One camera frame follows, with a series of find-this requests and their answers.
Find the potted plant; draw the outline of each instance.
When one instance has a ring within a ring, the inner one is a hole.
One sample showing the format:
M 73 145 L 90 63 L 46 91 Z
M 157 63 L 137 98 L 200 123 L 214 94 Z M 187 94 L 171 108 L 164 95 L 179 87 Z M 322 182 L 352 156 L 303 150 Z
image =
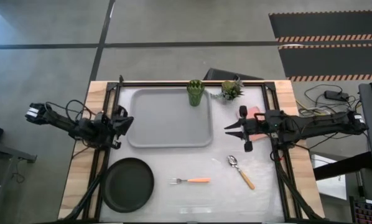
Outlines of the potted plant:
M 243 82 L 239 77 L 235 81 L 224 81 L 222 84 L 221 93 L 212 95 L 215 99 L 224 100 L 224 102 L 233 101 L 235 98 L 243 96 L 241 87 Z

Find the desk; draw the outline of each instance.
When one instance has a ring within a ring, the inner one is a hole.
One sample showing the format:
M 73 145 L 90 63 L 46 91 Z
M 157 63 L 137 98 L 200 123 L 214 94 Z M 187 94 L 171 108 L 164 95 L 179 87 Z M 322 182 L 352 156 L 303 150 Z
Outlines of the desk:
M 295 96 L 294 92 L 292 91 L 292 85 L 290 81 L 265 80 L 253 82 L 274 82 L 276 85 L 277 99 L 280 108 L 289 115 L 298 114 Z M 89 107 L 89 109 L 91 109 L 94 113 L 102 110 L 103 102 L 105 99 L 106 86 L 107 82 L 91 82 L 86 97 L 86 106 Z M 305 146 L 305 141 L 300 141 L 298 144 Z M 75 144 L 74 153 L 77 153 L 78 151 L 81 151 L 84 148 L 85 147 L 82 143 L 77 142 Z M 58 214 L 59 218 L 63 218 L 66 215 L 68 215 L 85 193 L 86 188 L 88 186 L 91 164 L 93 160 L 93 153 L 94 153 L 93 150 L 90 151 L 87 150 L 82 154 L 79 154 L 76 158 L 72 160 L 67 177 L 67 183 L 63 194 L 62 204 L 60 206 L 60 211 Z M 313 208 L 313 210 L 321 217 L 324 217 L 323 207 L 320 201 L 319 192 L 317 190 L 312 164 L 310 163 L 309 152 L 306 151 L 305 149 L 295 147 L 290 150 L 290 157 L 298 191 L 301 193 L 303 198 L 305 198 L 306 202 Z M 93 194 L 92 197 L 90 217 L 93 216 L 95 211 L 96 198 L 97 191 Z M 293 211 L 292 209 L 293 208 L 292 197 L 290 193 L 287 194 L 287 198 L 291 217 L 294 217 L 295 211 Z

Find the black stand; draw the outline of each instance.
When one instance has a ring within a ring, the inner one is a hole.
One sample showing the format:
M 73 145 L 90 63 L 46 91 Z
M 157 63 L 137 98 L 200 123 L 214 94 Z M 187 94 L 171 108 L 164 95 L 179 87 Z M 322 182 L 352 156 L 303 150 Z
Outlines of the black stand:
M 357 172 L 363 168 L 372 169 L 371 152 L 365 152 L 348 159 L 314 168 L 313 171 L 316 180 L 323 180 L 350 172 Z

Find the warning stripe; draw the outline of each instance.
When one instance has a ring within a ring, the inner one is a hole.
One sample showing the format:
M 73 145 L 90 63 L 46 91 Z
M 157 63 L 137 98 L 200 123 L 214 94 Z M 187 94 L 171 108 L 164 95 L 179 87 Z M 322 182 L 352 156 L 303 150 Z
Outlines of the warning stripe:
M 287 79 L 292 82 L 372 80 L 372 74 L 291 76 Z
M 295 14 L 348 13 L 348 12 L 372 12 L 372 9 L 370 9 L 370 10 L 352 10 L 352 11 L 325 11 L 325 12 L 275 12 L 275 13 L 269 13 L 269 16 L 273 16 L 273 15 L 295 15 Z
M 343 40 L 372 40 L 372 34 L 363 35 L 318 35 L 318 36 L 295 36 L 295 37 L 278 37 L 278 42 L 292 43 L 292 42 L 312 42 L 312 41 L 343 41 Z
M 278 49 L 337 48 L 337 47 L 372 47 L 372 44 L 332 44 L 332 45 L 282 45 Z

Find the white table surface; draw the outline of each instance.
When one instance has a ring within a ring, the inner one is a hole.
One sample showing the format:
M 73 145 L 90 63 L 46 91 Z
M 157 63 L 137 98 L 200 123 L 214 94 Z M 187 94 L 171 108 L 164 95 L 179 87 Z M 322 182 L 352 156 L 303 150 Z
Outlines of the white table surface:
M 119 104 L 129 108 L 133 93 L 139 89 L 122 88 Z M 220 87 L 206 87 L 206 91 L 219 93 Z M 147 203 L 131 213 L 115 212 L 103 202 L 100 221 L 283 222 L 276 170 L 269 158 L 270 140 L 255 141 L 253 151 L 244 152 L 244 141 L 226 135 L 223 129 L 237 121 L 241 105 L 258 106 L 261 112 L 265 111 L 260 87 L 248 86 L 243 91 L 244 96 L 227 105 L 212 99 L 213 141 L 207 147 L 136 149 L 122 136 L 121 148 L 111 150 L 109 166 L 127 157 L 143 160 L 153 171 L 154 190 Z M 255 190 L 228 164 L 228 155 L 237 158 L 239 168 L 254 183 Z M 199 177 L 210 177 L 212 181 L 209 184 L 168 183 L 171 178 Z

